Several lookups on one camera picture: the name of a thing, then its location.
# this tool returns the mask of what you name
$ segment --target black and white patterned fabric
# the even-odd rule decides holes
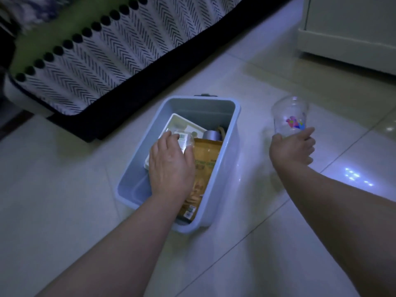
[[[131,0],[37,60],[17,83],[65,115],[217,23],[241,0]]]

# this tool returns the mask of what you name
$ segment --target transparent bottle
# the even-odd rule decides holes
[[[309,103],[300,97],[287,96],[279,100],[271,109],[275,133],[288,137],[304,130],[308,111]]]

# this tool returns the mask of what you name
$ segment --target blue storage bin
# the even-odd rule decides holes
[[[172,229],[181,233],[191,233],[201,226],[210,226],[215,219],[225,185],[239,153],[237,120],[240,111],[240,104],[229,98],[183,96],[167,98],[151,121],[122,176],[116,198],[136,210],[151,196],[149,173],[144,168],[145,159],[173,113],[205,129],[216,129],[220,125],[226,130],[226,137],[196,217],[191,224],[176,219]]]

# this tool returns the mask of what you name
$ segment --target brown package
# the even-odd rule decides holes
[[[198,207],[201,204],[206,186],[209,182],[210,175],[212,175],[216,160],[219,157],[221,145],[223,144],[223,142],[205,139],[194,139],[194,142],[194,187],[177,216],[180,220],[187,223],[191,223],[195,219]]]

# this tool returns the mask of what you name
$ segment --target hand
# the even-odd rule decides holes
[[[168,131],[151,147],[148,172],[153,195],[183,202],[194,185],[195,159],[192,146],[183,155],[178,139],[178,134]]]
[[[282,135],[275,134],[270,147],[270,159],[274,168],[278,171],[295,162],[311,164],[314,160],[310,155],[315,151],[314,144],[316,144],[311,138],[314,131],[314,127],[309,127],[284,139]]]

